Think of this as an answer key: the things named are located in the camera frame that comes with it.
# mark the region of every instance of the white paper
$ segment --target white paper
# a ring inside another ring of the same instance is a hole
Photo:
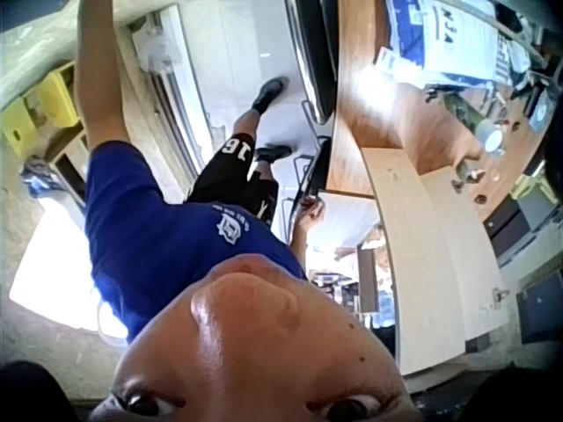
[[[516,73],[523,73],[530,68],[530,55],[516,41],[508,42],[508,54],[510,55],[512,68]]]
[[[422,20],[422,13],[416,9],[414,4],[409,4],[408,15],[411,20],[411,25],[422,25],[424,23]]]
[[[471,5],[494,14],[491,4]],[[420,6],[424,11],[424,70],[494,78],[499,46],[496,29],[436,0],[420,0]]]
[[[411,84],[420,89],[423,89],[426,85],[420,66],[404,59],[398,53],[386,47],[381,47],[379,50],[376,69],[392,75],[399,83]]]

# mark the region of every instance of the nose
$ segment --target nose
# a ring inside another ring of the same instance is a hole
[[[299,328],[299,306],[288,290],[249,273],[226,274],[192,298],[200,349],[226,361],[267,363]]]
[[[199,326],[199,366],[209,396],[222,404],[216,409],[256,411],[256,403],[287,397],[292,338],[300,324],[293,294],[255,275],[233,273],[200,289],[191,310]]]
[[[200,289],[192,299],[200,332],[237,349],[244,341],[283,341],[299,326],[296,297],[249,273],[226,274]]]

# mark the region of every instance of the light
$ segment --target light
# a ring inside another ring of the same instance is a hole
[[[46,211],[22,258],[10,299],[43,317],[69,327],[98,330],[100,295],[90,276],[88,241],[55,200],[41,200]],[[125,338],[127,328],[102,306],[104,333]]]

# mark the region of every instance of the person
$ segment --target person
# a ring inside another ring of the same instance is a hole
[[[112,394],[91,420],[419,420],[393,358],[306,282],[307,200],[290,247],[268,224],[287,147],[258,149],[260,90],[186,203],[168,205],[123,117],[112,0],[82,0],[76,99],[91,151],[86,235],[92,277],[128,327]]]

